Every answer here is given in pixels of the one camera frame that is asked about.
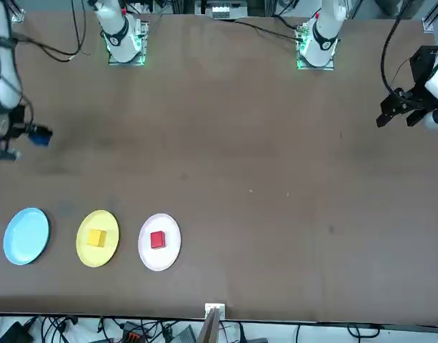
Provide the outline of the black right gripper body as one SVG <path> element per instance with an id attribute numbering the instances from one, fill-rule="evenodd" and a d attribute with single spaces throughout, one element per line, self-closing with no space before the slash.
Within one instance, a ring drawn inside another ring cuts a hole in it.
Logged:
<path id="1" fill-rule="evenodd" d="M 18 139 L 26 133 L 28 124 L 25 119 L 25 106 L 18 105 L 9 113 L 9 128 L 6 132 L 6 139 Z"/>

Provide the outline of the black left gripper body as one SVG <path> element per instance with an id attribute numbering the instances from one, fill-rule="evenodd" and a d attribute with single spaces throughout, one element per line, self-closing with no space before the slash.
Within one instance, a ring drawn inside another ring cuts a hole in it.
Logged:
<path id="1" fill-rule="evenodd" d="M 414 86 L 408 99 L 438 97 L 438 46 L 421 46 L 409 59 Z"/>

